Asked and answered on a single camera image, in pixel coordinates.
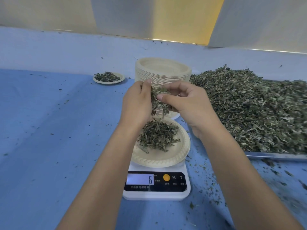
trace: forearm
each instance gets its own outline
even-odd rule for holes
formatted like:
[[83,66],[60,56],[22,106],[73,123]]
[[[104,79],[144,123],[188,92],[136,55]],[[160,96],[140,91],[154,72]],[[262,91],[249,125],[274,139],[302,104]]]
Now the forearm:
[[238,230],[303,229],[221,123],[203,132],[201,140]]
[[57,230],[114,229],[138,129],[119,125]]

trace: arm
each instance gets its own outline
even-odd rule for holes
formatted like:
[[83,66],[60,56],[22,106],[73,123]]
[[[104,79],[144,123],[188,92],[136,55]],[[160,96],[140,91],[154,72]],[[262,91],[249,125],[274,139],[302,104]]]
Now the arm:
[[115,228],[133,147],[151,114],[151,84],[141,84],[128,89],[116,130],[57,230]]
[[179,81],[166,88],[173,95],[159,94],[157,98],[176,108],[201,139],[236,228],[303,229],[222,125],[206,91]]

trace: fingernail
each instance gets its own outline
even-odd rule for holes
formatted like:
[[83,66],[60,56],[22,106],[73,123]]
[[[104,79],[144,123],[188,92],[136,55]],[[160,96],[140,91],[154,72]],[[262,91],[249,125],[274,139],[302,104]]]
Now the fingernail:
[[157,95],[157,99],[158,99],[158,100],[162,101],[162,98],[163,98],[163,94],[162,94],[162,93],[160,93],[160,94]]

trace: herb pile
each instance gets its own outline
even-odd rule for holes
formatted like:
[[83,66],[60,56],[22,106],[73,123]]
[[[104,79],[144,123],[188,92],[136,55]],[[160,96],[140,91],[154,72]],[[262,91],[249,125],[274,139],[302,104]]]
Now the herb pile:
[[138,142],[143,148],[148,147],[167,152],[167,146],[180,141],[180,139],[174,139],[174,136],[177,135],[177,131],[177,126],[164,123],[160,119],[156,120],[154,118],[142,129],[142,132],[138,137]]
[[192,75],[244,151],[307,153],[307,84],[268,81],[227,65]]
[[119,77],[116,77],[114,73],[111,72],[105,72],[105,73],[96,73],[95,79],[102,82],[112,82],[112,81],[118,81],[120,80]]
[[156,115],[156,109],[159,108],[159,109],[163,110],[163,116],[165,116],[166,114],[169,113],[171,106],[157,100],[157,95],[159,93],[169,93],[169,92],[167,92],[166,88],[162,88],[162,87],[153,88],[153,87],[151,87],[151,104],[152,104],[151,115]]

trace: small paper plate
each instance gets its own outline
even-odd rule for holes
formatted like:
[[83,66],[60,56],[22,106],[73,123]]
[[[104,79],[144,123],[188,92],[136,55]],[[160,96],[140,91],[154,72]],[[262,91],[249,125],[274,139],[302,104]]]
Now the small paper plate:
[[162,121],[178,126],[178,134],[175,136],[175,139],[180,139],[180,142],[174,143],[174,146],[167,147],[168,152],[146,148],[149,153],[144,152],[138,147],[138,142],[136,142],[131,161],[147,167],[164,168],[176,165],[186,157],[191,146],[188,133],[179,123],[172,119],[163,118]]
[[116,77],[119,77],[120,80],[118,81],[111,81],[111,82],[104,82],[104,81],[98,81],[96,80],[95,78],[95,75],[93,76],[93,81],[97,82],[97,83],[100,83],[100,84],[104,84],[104,85],[112,85],[112,84],[116,84],[116,83],[120,83],[122,82],[123,80],[125,80],[125,76],[120,74],[120,73],[113,73]]

